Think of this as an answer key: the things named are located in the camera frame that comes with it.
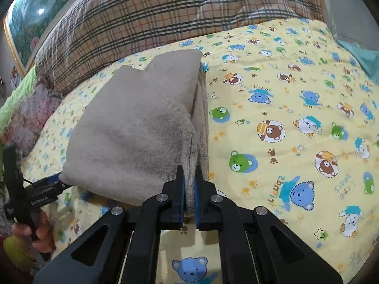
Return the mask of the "person's left hand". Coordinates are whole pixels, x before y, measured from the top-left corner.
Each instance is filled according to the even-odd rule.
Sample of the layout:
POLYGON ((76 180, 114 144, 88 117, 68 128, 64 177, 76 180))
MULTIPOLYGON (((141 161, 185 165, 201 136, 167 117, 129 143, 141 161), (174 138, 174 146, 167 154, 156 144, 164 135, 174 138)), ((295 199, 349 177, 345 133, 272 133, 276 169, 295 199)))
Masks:
MULTIPOLYGON (((34 260, 32 250, 26 243, 26 237, 31 237, 33 234, 32 228, 26 224, 16 223, 12 226, 12 237, 15 243, 19 246, 21 252, 31 260, 34 260)), ((43 210, 39 211, 39 226, 35 230, 37 237, 33 242, 33 247, 40 253, 52 253, 55 250, 51 224, 48 216, 43 210)))

